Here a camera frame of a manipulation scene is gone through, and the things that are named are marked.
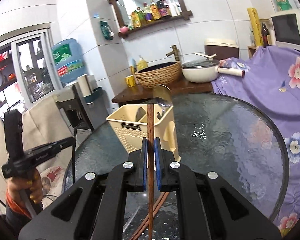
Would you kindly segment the hand with yellow nails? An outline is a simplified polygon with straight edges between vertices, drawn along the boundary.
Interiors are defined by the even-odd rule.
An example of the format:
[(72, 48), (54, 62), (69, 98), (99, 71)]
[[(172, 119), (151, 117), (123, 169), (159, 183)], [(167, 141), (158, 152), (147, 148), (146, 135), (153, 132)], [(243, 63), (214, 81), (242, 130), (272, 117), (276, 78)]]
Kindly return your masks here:
[(40, 204), (43, 199), (43, 192), (40, 173), (37, 169), (34, 170), (32, 179), (11, 177), (7, 180), (7, 205), (14, 212), (26, 213), (26, 206), (21, 199), (20, 191), (27, 189), (31, 191), (30, 200), (32, 200), (34, 204)]

